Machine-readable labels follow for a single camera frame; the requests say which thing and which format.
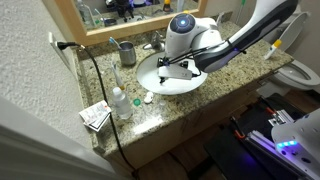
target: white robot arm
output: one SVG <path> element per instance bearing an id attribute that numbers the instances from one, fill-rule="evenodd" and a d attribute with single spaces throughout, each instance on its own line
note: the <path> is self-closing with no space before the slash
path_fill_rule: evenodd
<path id="1" fill-rule="evenodd" d="M 289 18 L 297 5 L 298 0 L 257 0 L 250 21 L 225 41 L 222 41 L 213 19 L 179 14 L 170 21 L 167 29 L 164 60 L 168 62 L 163 66 L 169 66 L 179 60 L 177 57 L 189 53 L 199 70 L 206 73 L 216 71 Z M 163 69 L 159 67 L 159 76 L 169 77 Z"/>

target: toilet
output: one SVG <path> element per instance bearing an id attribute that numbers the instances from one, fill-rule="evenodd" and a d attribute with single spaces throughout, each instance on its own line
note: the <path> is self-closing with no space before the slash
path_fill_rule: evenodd
<path id="1" fill-rule="evenodd" d="M 301 12 L 298 6 L 294 14 L 270 32 L 264 40 L 273 44 L 275 40 L 280 39 L 282 44 L 279 49 L 286 51 L 300 34 L 308 17 L 309 13 Z M 306 91 L 319 84 L 320 77 L 314 71 L 298 60 L 293 60 L 290 64 L 277 70 L 257 92 L 264 97 L 269 97 L 274 93 L 284 96 L 290 89 Z"/>

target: white sink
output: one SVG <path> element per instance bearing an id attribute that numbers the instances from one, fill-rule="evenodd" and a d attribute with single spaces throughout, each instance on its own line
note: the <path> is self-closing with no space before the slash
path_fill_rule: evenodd
<path id="1" fill-rule="evenodd" d="M 207 73 L 202 72 L 201 76 L 192 78 L 191 80 L 169 78 L 160 84 L 157 61 L 159 57 L 163 56 L 164 52 L 153 54 L 146 58 L 137 69 L 138 82 L 147 90 L 164 95 L 182 94 L 196 89 L 206 80 Z M 185 60 L 189 61 L 188 69 L 195 74 L 199 74 L 194 61 L 191 59 Z"/>
<path id="2" fill-rule="evenodd" d="M 137 22 L 137 21 L 150 19 L 150 18 L 151 18 L 150 16 L 144 16 L 144 18 L 142 18 L 142 16 L 140 16 L 140 15 L 134 15 L 134 18 L 131 18 L 131 16 L 128 16 L 127 17 L 127 22 L 124 22 L 123 18 L 119 18 L 119 19 L 117 19 L 117 24 Z"/>

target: cup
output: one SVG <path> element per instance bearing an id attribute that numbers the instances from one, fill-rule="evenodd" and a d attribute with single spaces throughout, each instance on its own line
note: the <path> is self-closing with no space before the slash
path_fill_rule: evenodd
<path id="1" fill-rule="evenodd" d="M 119 55 L 122 65 L 131 66 L 136 63 L 136 51 L 134 46 L 129 41 L 123 41 L 119 43 L 121 49 L 119 49 Z"/>

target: wooden mirror frame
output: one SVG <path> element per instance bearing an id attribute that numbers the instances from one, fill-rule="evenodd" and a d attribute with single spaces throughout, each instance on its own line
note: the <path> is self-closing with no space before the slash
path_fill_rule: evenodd
<path id="1" fill-rule="evenodd" d="M 165 28 L 168 26 L 170 20 L 176 15 L 176 13 L 173 13 L 144 21 L 87 31 L 81 21 L 79 13 L 77 12 L 74 0 L 42 1 L 66 40 L 74 41 L 85 46 L 106 42 L 109 37 L 118 39 Z M 202 17 L 204 15 L 206 4 L 207 0 L 199 0 L 198 9 L 190 10 L 189 13 L 196 17 Z"/>

